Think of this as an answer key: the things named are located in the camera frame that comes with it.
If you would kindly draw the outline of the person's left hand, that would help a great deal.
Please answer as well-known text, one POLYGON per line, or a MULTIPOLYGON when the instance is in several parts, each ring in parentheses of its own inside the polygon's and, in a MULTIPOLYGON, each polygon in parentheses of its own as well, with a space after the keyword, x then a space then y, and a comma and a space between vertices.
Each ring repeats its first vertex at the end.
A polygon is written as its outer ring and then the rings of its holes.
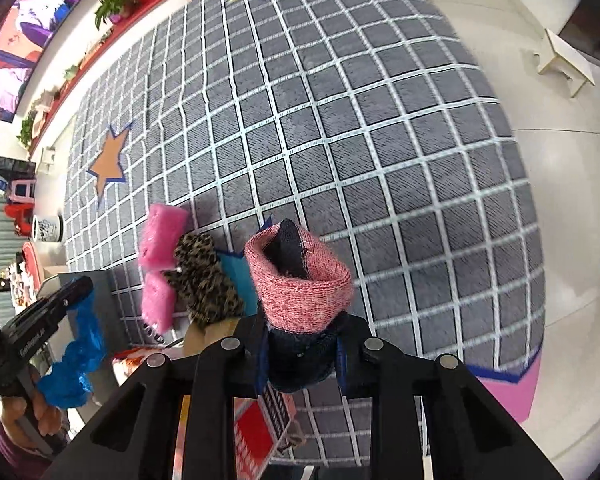
POLYGON ((52 444, 65 443, 64 412, 48 404, 36 388, 41 378, 38 370, 30 365, 28 372, 33 389, 0 400, 0 451, 12 462, 16 456, 52 458, 52 444))

